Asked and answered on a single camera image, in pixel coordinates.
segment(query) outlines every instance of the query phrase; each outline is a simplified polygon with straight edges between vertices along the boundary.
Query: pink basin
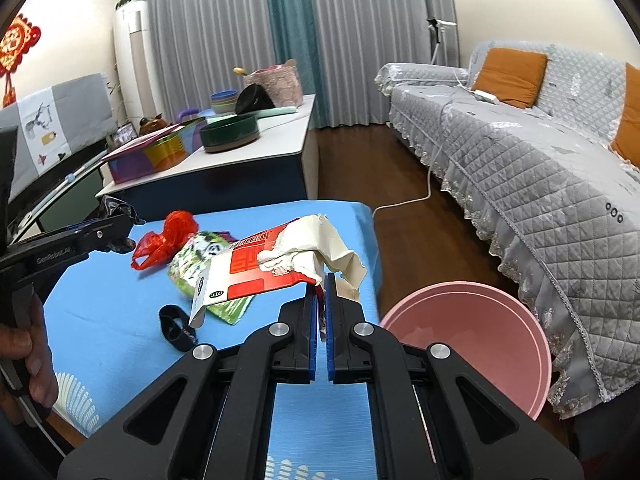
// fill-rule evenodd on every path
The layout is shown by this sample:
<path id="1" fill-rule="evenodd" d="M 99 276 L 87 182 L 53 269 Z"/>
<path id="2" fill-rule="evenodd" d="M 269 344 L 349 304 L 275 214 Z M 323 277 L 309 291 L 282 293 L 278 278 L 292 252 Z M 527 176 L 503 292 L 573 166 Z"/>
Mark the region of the pink basin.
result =
<path id="1" fill-rule="evenodd" d="M 404 344 L 450 345 L 521 410 L 536 419 L 551 384 L 551 355 L 533 314 L 492 286 L 448 282 L 396 304 L 380 326 Z"/>

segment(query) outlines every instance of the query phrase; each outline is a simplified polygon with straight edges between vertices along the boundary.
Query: white air conditioner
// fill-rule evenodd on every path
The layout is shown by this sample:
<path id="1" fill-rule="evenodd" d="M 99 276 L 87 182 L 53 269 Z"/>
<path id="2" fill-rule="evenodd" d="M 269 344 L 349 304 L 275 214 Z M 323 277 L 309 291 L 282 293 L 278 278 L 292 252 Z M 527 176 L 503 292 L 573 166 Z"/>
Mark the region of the white air conditioner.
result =
<path id="1" fill-rule="evenodd" d="M 116 10 L 113 38 L 122 99 L 137 130 L 142 117 L 164 113 L 147 2 L 133 0 Z"/>

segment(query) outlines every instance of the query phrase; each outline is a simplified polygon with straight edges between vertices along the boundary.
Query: triangular cutout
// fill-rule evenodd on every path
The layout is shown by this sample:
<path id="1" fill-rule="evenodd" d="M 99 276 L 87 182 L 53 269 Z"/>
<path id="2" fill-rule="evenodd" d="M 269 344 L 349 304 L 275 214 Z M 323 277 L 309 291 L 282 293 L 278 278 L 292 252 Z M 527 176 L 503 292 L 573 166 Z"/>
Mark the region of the triangular cutout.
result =
<path id="1" fill-rule="evenodd" d="M 181 377 L 171 383 L 160 395 L 144 406 L 124 427 L 124 431 L 157 446 L 180 401 L 187 379 Z"/>
<path id="2" fill-rule="evenodd" d="M 458 377 L 456 384 L 471 414 L 478 436 L 484 444 L 493 444 L 517 431 L 517 423 L 484 396 L 468 379 Z"/>

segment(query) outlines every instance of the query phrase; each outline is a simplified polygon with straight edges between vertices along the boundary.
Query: orange cushion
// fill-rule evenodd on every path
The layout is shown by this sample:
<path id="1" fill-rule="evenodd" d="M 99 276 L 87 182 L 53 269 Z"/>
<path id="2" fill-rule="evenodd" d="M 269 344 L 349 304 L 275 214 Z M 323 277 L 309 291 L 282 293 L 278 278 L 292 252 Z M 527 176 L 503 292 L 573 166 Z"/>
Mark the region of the orange cushion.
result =
<path id="1" fill-rule="evenodd" d="M 640 70 L 626 64 L 625 108 L 611 147 L 640 167 Z"/>
<path id="2" fill-rule="evenodd" d="M 495 95 L 503 103 L 531 108 L 545 76 L 546 54 L 492 48 L 472 90 Z"/>

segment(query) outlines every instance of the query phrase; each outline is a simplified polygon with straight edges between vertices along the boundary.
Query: sofa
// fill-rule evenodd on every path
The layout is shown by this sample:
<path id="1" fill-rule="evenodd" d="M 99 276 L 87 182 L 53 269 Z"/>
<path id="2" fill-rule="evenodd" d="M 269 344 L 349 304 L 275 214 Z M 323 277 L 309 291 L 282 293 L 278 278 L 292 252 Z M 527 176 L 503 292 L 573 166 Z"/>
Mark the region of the sofa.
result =
<path id="1" fill-rule="evenodd" d="M 463 86 L 496 47 L 546 54 L 531 108 Z M 460 204 L 542 325 L 561 418 L 640 382 L 640 171 L 610 148 L 625 63 L 556 44 L 479 44 L 468 69 L 393 63 L 376 77 L 393 129 Z"/>

